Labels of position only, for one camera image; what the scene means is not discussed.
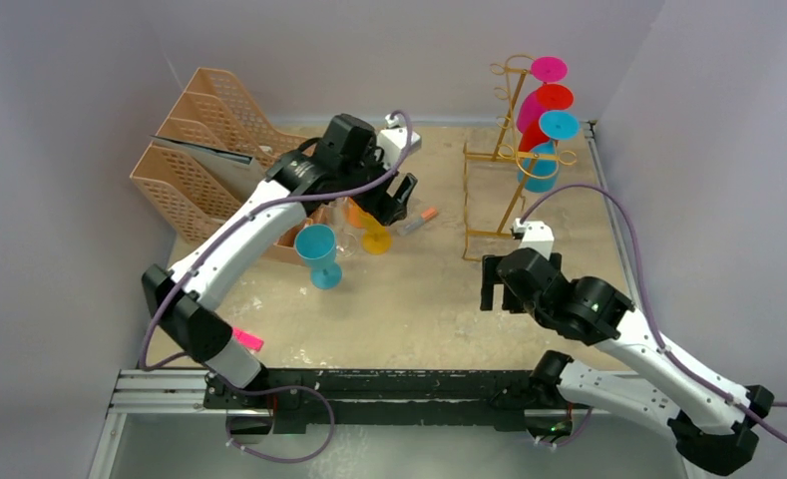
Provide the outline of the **red wine glass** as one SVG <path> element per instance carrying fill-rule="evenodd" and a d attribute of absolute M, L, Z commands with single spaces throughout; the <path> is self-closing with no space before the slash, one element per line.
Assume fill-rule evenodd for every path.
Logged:
<path fill-rule="evenodd" d="M 517 115 L 517 129 L 522 134 L 520 152 L 551 141 L 565 141 L 576 135 L 580 122 L 569 112 L 575 96 L 564 85 L 547 83 L 529 94 Z"/>

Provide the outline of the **yellow wine glass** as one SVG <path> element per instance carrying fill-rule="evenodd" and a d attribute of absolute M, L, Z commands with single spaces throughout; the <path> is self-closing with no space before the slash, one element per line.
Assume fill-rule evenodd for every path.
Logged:
<path fill-rule="evenodd" d="M 359 219 L 364 228 L 361 238 L 363 249 L 371 254 L 387 252 L 392 244 L 392 237 L 387 229 L 368 213 L 360 213 Z"/>

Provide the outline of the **orange wine glass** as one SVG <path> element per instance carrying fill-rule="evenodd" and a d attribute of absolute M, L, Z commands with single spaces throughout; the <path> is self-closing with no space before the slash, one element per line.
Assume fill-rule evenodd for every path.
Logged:
<path fill-rule="evenodd" d="M 360 207 L 351 199 L 348 198 L 345 203 L 345 213 L 346 213 L 346 221 L 355 229 L 363 230 L 364 224 L 362 221 L 362 214 L 363 211 Z"/>

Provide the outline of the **blue wine glass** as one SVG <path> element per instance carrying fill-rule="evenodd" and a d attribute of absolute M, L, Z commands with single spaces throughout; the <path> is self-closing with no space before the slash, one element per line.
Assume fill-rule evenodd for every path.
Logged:
<path fill-rule="evenodd" d="M 310 270 L 311 283 L 318 289 L 331 289 L 342 280 L 342 269 L 336 262 L 337 241 L 327 225 L 303 228 L 296 236 L 294 248 Z"/>
<path fill-rule="evenodd" d="M 557 183 L 561 167 L 574 165 L 578 156 L 571 151 L 558 151 L 556 141 L 546 142 L 534 147 L 530 152 L 520 152 L 537 155 L 536 158 L 523 158 L 518 172 L 518 181 L 523 183 L 525 191 L 531 193 L 546 193 Z"/>

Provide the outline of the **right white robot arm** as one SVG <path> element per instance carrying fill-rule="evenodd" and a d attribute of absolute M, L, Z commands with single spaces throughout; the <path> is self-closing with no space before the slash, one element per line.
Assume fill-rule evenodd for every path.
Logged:
<path fill-rule="evenodd" d="M 659 345 L 625 294 L 593 276 L 568 280 L 560 262 L 557 253 L 544 257 L 529 247 L 484 256 L 480 308 L 492 309 L 500 285 L 504 311 L 526 313 L 539 326 L 617 359 L 636 377 L 549 350 L 533 371 L 533 398 L 545 406 L 562 399 L 617 415 L 661 435 L 683 459 L 718 476 L 750 462 L 759 443 L 753 428 L 771 410 L 773 394 L 728 380 L 670 342 Z"/>

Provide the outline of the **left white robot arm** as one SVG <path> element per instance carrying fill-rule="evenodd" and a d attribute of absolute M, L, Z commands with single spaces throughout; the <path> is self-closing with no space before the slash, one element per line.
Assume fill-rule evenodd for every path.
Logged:
<path fill-rule="evenodd" d="M 265 366 L 216 309 L 251 265 L 322 205 L 350 198 L 383 226 L 406 217 L 416 178 L 406 175 L 394 194 L 388 189 L 421 139 L 404 111 L 393 111 L 385 121 L 386 128 L 376 130 L 352 115 L 336 115 L 322 136 L 282 154 L 249 199 L 194 252 L 168 269 L 153 264 L 143 273 L 151 319 L 141 369 L 151 369 L 148 349 L 161 329 L 182 355 L 227 384 L 241 407 L 264 401 Z"/>

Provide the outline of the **blue wine glass front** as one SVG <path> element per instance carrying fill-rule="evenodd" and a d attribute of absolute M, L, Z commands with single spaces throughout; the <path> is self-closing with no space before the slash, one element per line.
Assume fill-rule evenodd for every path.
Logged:
<path fill-rule="evenodd" d="M 342 269 L 336 262 L 337 241 L 327 225 L 303 228 L 296 236 L 294 248 L 310 270 L 311 283 L 318 289 L 331 289 L 342 280 Z"/>

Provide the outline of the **clear wine glass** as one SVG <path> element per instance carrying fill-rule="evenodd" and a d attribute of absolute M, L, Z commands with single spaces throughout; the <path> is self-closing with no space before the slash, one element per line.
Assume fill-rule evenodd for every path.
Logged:
<path fill-rule="evenodd" d="M 335 208 L 330 212 L 329 225 L 334 231 L 338 256 L 346 258 L 354 255 L 358 247 L 357 237 L 340 209 Z"/>

